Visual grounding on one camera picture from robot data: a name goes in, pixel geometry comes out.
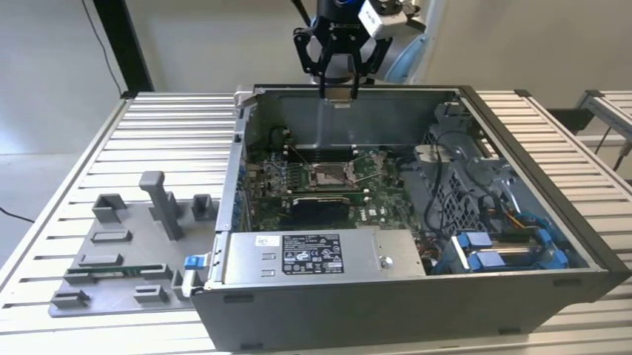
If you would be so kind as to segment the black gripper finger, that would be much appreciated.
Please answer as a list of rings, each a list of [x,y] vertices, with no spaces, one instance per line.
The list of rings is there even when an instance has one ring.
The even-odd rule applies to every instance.
[[[385,38],[376,40],[376,45],[372,51],[372,54],[367,61],[361,59],[361,47],[356,45],[352,49],[352,72],[355,74],[355,80],[352,85],[352,98],[356,99],[359,97],[359,89],[360,89],[360,79],[367,77],[369,74],[375,74],[383,64],[384,58],[387,56],[388,49],[392,44],[392,39]]]
[[[309,55],[309,42],[317,39],[321,44],[321,51],[319,60],[315,61]],[[295,30],[295,45],[304,71],[320,79],[320,97],[325,98],[327,94],[327,71],[332,61],[332,49],[329,41],[323,42],[317,36],[317,29],[315,27],[297,28]]]

